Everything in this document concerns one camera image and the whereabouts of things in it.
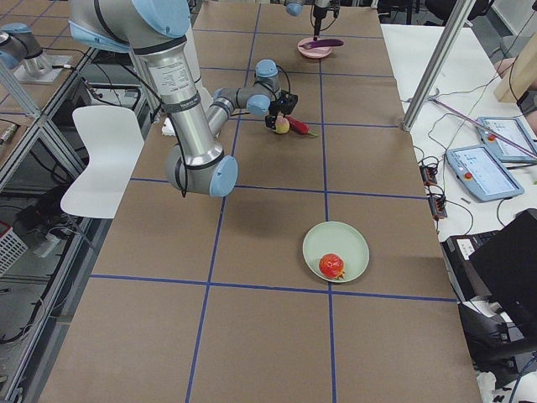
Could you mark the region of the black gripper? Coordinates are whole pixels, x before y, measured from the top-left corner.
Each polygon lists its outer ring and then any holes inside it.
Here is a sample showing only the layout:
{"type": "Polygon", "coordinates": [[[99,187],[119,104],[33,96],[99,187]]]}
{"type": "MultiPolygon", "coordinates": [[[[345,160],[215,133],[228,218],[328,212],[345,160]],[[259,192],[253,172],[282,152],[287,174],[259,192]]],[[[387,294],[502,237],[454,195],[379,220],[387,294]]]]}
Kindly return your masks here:
{"type": "Polygon", "coordinates": [[[276,120],[279,114],[290,115],[297,105],[299,98],[290,92],[281,92],[279,96],[269,104],[268,115],[264,118],[265,126],[276,129],[276,120]]]}
{"type": "Polygon", "coordinates": [[[313,38],[317,39],[321,32],[321,23],[322,19],[326,15],[332,12],[333,18],[337,18],[339,15],[339,1],[338,0],[315,0],[313,2],[313,12],[314,17],[314,35],[313,38]]]}

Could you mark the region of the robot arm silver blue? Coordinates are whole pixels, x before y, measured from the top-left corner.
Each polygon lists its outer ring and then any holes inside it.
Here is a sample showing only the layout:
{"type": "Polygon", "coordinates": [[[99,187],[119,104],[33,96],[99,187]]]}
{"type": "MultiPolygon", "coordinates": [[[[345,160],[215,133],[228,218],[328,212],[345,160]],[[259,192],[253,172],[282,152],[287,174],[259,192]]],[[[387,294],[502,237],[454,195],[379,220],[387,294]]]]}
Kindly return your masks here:
{"type": "Polygon", "coordinates": [[[216,140],[238,109],[273,124],[289,115],[298,97],[281,88],[273,60],[256,65],[250,87],[222,88],[208,108],[185,53],[190,27],[186,1],[72,1],[70,32],[82,44],[117,53],[133,53],[151,77],[149,90],[168,114],[178,144],[166,163],[169,183],[183,193],[227,196],[234,188],[238,164],[216,140]]]}
{"type": "MultiPolygon", "coordinates": [[[[280,5],[285,7],[287,14],[297,17],[302,12],[306,1],[305,0],[282,0],[279,1],[280,5]]],[[[339,1],[329,1],[329,0],[315,0],[312,3],[310,9],[310,23],[313,27],[312,38],[314,41],[317,41],[321,35],[323,29],[328,29],[338,18],[340,12],[340,2],[339,1]],[[332,22],[329,23],[325,28],[322,28],[323,20],[327,17],[327,14],[332,12],[332,22]]]]}

